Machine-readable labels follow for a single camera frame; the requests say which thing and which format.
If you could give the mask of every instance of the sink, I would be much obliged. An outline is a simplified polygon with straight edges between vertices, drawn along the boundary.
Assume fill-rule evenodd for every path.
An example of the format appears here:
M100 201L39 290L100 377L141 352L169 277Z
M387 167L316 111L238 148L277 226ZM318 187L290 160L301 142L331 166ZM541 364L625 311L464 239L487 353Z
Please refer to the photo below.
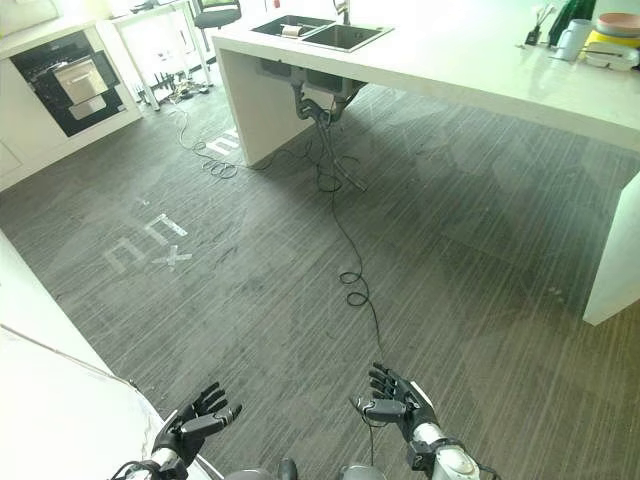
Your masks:
M282 34L283 25L291 25L294 27L302 27L300 29L300 37L305 37L315 33L318 29L331 25L334 20L326 20L324 18L299 17L297 15L285 15L275 20L260 25L253 29L254 32L266 33L267 35Z
M312 32L302 41L332 50L353 52L391 30L393 29L389 27L357 27L334 24Z

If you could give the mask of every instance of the kitchen counter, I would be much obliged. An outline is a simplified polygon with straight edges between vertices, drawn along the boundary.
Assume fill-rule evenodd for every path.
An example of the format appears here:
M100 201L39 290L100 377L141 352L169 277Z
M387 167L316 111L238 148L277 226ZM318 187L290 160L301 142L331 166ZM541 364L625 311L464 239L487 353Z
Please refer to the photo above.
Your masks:
M351 53L251 31L287 13L335 18L325 8L330 2L324 10L300 5L216 31L216 57L245 161L259 162L311 125L297 118L288 82L257 73L259 59L443 97L640 152L640 72L567 63L550 58L542 46L523 46L534 26L524 0L426 3L353 0L352 24L394 30ZM605 3L608 8L611 2ZM331 105L327 94L305 90L323 107ZM583 316L591 324L640 298L640 212L632 207L637 198L640 174L622 191Z
M0 60L64 35L79 32L95 23L96 20L90 17L65 15L64 17L12 33L0 39Z
M551 59L544 47L517 48L533 27L528 12L519 18L505 12L513 7L469 8L477 11L456 17L454 5L401 25L377 21L395 28L352 53L251 32L247 24L213 38L219 50L444 97L640 152L640 72L570 64ZM505 16L517 21L501 26ZM381 18L363 20L352 17L354 25Z

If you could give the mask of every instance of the cup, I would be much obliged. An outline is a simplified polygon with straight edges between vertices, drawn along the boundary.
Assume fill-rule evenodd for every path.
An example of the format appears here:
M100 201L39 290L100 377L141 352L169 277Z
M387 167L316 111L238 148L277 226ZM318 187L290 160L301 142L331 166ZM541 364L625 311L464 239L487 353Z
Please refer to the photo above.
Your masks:
M580 50L582 50L582 47L584 47L592 30L593 24L591 20L583 20L580 18L571 20L569 26L562 32L562 35L560 35L558 49L556 50L554 58L573 62L578 58L578 54Z

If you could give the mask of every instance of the office chair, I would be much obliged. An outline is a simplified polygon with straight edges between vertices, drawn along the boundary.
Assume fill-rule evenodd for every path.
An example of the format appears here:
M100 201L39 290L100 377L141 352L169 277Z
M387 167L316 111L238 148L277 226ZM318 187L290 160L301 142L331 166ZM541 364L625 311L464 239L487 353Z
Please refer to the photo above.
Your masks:
M197 2L200 13L193 19L193 23L202 30L229 25L242 16L239 0L197 0Z

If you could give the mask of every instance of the bottle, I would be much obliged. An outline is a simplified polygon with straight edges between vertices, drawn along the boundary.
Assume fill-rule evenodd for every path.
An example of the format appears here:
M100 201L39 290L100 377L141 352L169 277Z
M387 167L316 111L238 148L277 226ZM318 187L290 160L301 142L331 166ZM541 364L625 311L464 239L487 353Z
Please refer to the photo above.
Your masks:
M569 0L565 3L549 30L549 47L555 47L558 44L560 35L574 18L591 20L595 7L596 0Z

